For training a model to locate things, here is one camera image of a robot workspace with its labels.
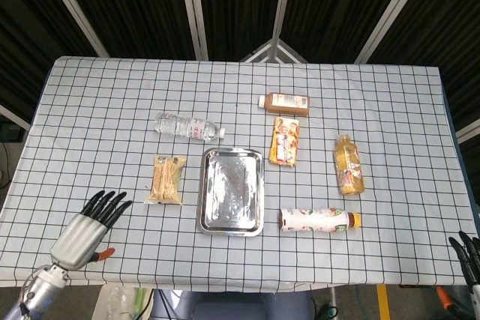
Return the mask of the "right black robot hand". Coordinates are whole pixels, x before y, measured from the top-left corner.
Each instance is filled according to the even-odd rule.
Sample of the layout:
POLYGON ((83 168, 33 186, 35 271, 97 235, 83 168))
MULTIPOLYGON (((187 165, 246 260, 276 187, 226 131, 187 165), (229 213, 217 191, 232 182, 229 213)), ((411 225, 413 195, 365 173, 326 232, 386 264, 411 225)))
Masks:
POLYGON ((471 238, 463 231, 458 234, 461 242, 453 237, 449 237, 448 241, 457 254, 469 292, 473 293, 473 287, 479 285, 479 239, 471 238))

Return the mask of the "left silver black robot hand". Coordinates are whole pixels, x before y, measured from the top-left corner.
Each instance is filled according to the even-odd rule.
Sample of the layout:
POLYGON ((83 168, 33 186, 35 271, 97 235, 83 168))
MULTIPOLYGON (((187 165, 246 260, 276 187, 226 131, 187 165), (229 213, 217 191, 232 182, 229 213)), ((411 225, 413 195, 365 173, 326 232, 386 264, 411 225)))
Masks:
POLYGON ((98 246, 119 217, 132 205, 126 192, 104 190, 85 203, 53 244, 50 255, 55 265, 66 271, 77 271, 90 262, 108 259, 114 248, 99 251, 98 246))

